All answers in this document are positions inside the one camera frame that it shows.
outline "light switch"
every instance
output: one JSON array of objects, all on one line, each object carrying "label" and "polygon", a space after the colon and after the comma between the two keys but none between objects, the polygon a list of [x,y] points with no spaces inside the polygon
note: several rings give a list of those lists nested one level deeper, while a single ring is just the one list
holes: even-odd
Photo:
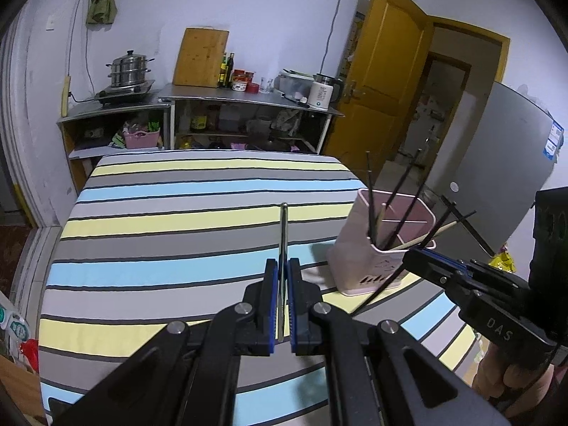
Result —
[{"label": "light switch", "polygon": [[54,31],[55,30],[55,15],[52,14],[47,18],[47,23],[45,25],[45,29],[47,31]]}]

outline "cutting board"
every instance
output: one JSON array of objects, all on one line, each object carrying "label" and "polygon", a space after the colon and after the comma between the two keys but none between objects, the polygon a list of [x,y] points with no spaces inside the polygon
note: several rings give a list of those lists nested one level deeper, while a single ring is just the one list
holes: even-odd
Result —
[{"label": "cutting board", "polygon": [[185,29],[173,84],[216,88],[228,36],[227,31]]}]

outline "door handle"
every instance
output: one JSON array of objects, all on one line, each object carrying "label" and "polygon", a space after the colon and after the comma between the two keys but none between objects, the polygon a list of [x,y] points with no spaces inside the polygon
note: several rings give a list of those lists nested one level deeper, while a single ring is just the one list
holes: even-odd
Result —
[{"label": "door handle", "polygon": [[345,89],[345,94],[343,96],[343,101],[348,103],[353,99],[360,99],[361,96],[365,95],[365,92],[361,89],[356,89],[357,82],[355,80],[351,81],[349,87]]}]

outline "blue stripe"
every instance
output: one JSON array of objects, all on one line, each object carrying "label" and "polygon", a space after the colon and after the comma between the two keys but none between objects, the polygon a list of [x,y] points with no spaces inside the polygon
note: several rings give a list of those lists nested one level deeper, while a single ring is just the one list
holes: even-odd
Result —
[{"label": "blue stripe", "polygon": [[237,394],[233,426],[248,426],[304,410],[327,399],[324,368],[283,383]]},{"label": "blue stripe", "polygon": [[[299,258],[300,264],[324,262],[327,250],[334,242],[290,245],[288,256]],[[54,263],[47,285],[144,287],[223,280],[262,274],[266,260],[277,257],[278,248],[268,248],[182,260]]]},{"label": "blue stripe", "polygon": [[244,181],[212,181],[212,182],[180,182],[155,185],[98,187],[84,189],[78,202],[94,202],[96,200],[133,199],[138,197],[167,197],[172,195],[208,195],[224,192],[252,191],[331,191],[355,190],[364,185],[358,179],[347,180],[271,180],[250,179]]},{"label": "blue stripe", "polygon": [[428,333],[436,323],[442,320],[453,307],[454,303],[442,293],[428,304],[428,306],[404,322],[402,328],[419,340]]},{"label": "blue stripe", "polygon": [[[446,314],[444,309],[453,306],[440,295],[427,307],[407,320],[403,327],[415,338],[432,329]],[[42,399],[48,410],[47,397],[65,402],[77,401],[81,394],[64,391],[42,383]],[[265,388],[237,394],[233,426],[248,426],[295,413],[327,399],[326,372],[324,368]]]}]

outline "pink utensil holder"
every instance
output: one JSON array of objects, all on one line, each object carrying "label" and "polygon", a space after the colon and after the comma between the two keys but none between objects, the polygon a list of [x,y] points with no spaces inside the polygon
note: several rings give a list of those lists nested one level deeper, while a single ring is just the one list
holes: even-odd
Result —
[{"label": "pink utensil holder", "polygon": [[124,141],[126,142],[127,149],[145,149],[149,147],[156,147],[158,145],[159,137],[159,129],[151,133],[146,131],[137,131],[135,133],[124,132]]},{"label": "pink utensil holder", "polygon": [[[377,214],[390,195],[390,192],[373,191]],[[377,245],[390,237],[412,200],[412,195],[397,193],[379,227]],[[416,200],[393,247],[427,234],[435,222],[434,214],[424,202]],[[436,242],[432,240],[428,248],[435,247]],[[342,231],[327,252],[327,260],[337,289],[346,296],[355,296],[375,291],[402,264],[402,256],[407,251],[383,251],[371,244],[368,237],[368,189],[359,189]],[[404,271],[391,287],[398,286],[406,274]]]}]

